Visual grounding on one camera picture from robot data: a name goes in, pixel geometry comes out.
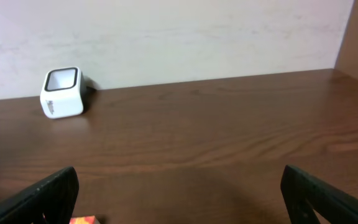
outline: wooden table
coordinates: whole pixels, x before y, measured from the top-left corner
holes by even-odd
[[[50,120],[0,101],[0,200],[65,166],[105,223],[289,223],[294,164],[358,197],[358,81],[335,70],[99,91]]]

